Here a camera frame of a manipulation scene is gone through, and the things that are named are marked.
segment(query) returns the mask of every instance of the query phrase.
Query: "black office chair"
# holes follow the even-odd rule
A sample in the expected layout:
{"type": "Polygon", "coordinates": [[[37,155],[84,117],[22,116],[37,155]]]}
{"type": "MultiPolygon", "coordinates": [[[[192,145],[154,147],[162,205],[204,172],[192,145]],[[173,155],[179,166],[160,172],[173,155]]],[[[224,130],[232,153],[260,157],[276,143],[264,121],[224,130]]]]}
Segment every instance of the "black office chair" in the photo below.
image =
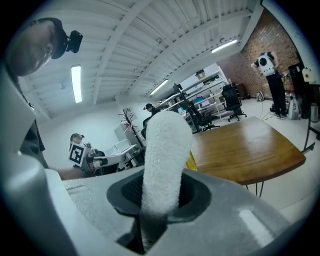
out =
{"type": "Polygon", "coordinates": [[[196,109],[195,104],[193,102],[189,102],[188,105],[192,110],[192,112],[195,114],[197,124],[203,127],[202,128],[203,132],[206,130],[211,130],[211,128],[220,127],[212,124],[212,121],[218,118],[217,116],[214,116],[214,115],[202,116],[199,113],[199,111],[196,109]]]}
{"type": "Polygon", "coordinates": [[[150,120],[152,116],[148,117],[147,119],[143,120],[142,125],[143,125],[143,129],[141,130],[141,135],[142,137],[144,137],[145,139],[147,138],[147,125],[148,122],[150,120]]]}
{"type": "Polygon", "coordinates": [[[240,121],[239,116],[247,117],[247,115],[241,110],[242,102],[238,98],[235,87],[232,87],[230,84],[225,85],[222,88],[222,95],[226,103],[226,105],[223,103],[225,110],[234,112],[233,115],[230,115],[228,122],[230,122],[230,119],[234,117],[238,118],[238,121],[240,121]]]}

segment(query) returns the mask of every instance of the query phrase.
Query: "yellow object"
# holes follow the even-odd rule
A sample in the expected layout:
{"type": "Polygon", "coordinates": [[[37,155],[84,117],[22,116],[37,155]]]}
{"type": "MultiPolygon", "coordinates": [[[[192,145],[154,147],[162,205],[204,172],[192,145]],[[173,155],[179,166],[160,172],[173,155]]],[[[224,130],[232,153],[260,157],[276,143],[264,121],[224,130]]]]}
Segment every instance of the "yellow object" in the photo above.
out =
{"type": "Polygon", "coordinates": [[[192,171],[198,171],[196,161],[194,159],[194,156],[192,155],[191,151],[188,156],[188,160],[185,162],[186,168],[192,171]]]}

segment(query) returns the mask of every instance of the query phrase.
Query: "brick wall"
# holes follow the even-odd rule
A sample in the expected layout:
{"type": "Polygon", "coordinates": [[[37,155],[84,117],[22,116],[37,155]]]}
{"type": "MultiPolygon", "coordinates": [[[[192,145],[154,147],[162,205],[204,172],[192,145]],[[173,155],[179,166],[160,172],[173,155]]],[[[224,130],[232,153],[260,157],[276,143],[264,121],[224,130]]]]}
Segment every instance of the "brick wall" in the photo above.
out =
{"type": "MultiPolygon", "coordinates": [[[[271,98],[267,79],[260,76],[250,66],[262,52],[277,54],[280,74],[289,73],[288,67],[299,62],[297,50],[287,32],[267,10],[263,11],[242,51],[217,64],[227,79],[238,84],[243,83],[251,96],[255,97],[257,92],[262,90],[265,97],[271,98]]],[[[284,82],[284,88],[286,91],[294,90],[290,78],[284,82]]]]}

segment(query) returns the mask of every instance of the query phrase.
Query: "fluorescent ceiling light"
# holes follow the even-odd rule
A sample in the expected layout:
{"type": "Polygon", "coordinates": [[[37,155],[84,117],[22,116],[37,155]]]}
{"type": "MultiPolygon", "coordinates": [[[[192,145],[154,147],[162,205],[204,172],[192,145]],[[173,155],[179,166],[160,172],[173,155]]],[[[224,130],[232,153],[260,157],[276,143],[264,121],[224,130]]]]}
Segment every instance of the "fluorescent ceiling light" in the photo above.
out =
{"type": "Polygon", "coordinates": [[[153,92],[150,93],[150,95],[154,94],[156,91],[158,91],[163,85],[165,85],[169,80],[165,79],[153,92]]]}
{"type": "Polygon", "coordinates": [[[71,67],[71,81],[75,103],[82,102],[81,97],[81,66],[71,67]]]}
{"type": "Polygon", "coordinates": [[[223,49],[223,48],[225,48],[225,47],[227,47],[227,46],[233,45],[233,44],[235,44],[237,41],[238,41],[238,40],[235,39],[235,40],[232,40],[232,41],[230,41],[230,42],[227,42],[227,43],[225,43],[225,44],[223,44],[223,45],[221,45],[221,46],[219,46],[219,47],[217,47],[217,48],[215,48],[215,49],[212,49],[212,50],[211,50],[211,53],[213,54],[213,53],[215,53],[215,52],[217,52],[217,51],[219,51],[219,50],[221,50],[221,49],[223,49]]]}

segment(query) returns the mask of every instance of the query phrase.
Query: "white floor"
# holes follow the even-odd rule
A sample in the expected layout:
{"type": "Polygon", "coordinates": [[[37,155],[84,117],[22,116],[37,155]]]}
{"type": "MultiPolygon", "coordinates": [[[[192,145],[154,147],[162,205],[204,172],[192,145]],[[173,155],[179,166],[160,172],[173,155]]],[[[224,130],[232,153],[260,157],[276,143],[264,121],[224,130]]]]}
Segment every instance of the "white floor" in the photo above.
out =
{"type": "MultiPolygon", "coordinates": [[[[272,103],[270,100],[265,100],[263,103],[257,102],[255,99],[243,100],[241,109],[248,117],[261,118],[284,135],[299,150],[303,150],[307,136],[308,120],[277,119],[268,113],[272,103]]],[[[225,126],[237,122],[236,118],[228,122],[228,118],[222,118],[222,122],[217,119],[213,123],[217,126],[225,126]]],[[[320,122],[312,123],[312,126],[320,130],[320,122]]],[[[291,223],[308,216],[319,196],[320,141],[316,140],[316,134],[311,131],[308,145],[313,142],[315,142],[314,149],[305,154],[306,161],[302,166],[264,182],[261,199],[277,209],[291,223]]],[[[252,193],[256,193],[255,185],[249,185],[248,187],[252,193]]]]}

